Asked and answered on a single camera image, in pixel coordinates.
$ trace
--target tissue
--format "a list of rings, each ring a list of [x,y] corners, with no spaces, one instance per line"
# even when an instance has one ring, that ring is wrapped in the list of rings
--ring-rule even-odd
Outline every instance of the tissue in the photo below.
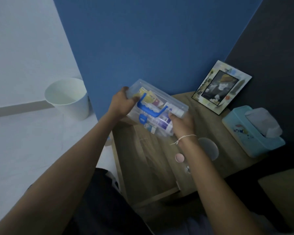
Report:
[[[247,111],[245,116],[266,138],[275,138],[282,134],[278,122],[265,108]]]

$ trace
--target open drawer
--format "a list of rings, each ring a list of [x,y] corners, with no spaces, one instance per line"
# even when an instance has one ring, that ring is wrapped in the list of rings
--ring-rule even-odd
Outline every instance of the open drawer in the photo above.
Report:
[[[138,208],[179,191],[159,139],[125,118],[110,134],[122,195]]]

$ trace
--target picture frame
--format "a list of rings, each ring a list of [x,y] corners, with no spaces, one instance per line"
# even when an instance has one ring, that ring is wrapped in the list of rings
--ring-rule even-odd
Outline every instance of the picture frame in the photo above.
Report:
[[[251,78],[250,75],[218,60],[192,99],[219,115]]]

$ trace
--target blue wall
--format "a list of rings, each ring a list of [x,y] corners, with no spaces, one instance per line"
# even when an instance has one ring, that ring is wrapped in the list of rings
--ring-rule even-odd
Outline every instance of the blue wall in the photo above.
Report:
[[[262,0],[54,0],[98,118],[141,78],[196,90]]]

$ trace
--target person's left hand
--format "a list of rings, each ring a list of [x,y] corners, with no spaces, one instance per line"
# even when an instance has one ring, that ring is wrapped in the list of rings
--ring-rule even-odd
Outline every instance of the person's left hand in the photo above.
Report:
[[[138,96],[135,96],[132,99],[127,99],[125,94],[127,90],[127,86],[122,87],[122,89],[112,97],[109,106],[108,113],[119,119],[125,117],[140,99]]]

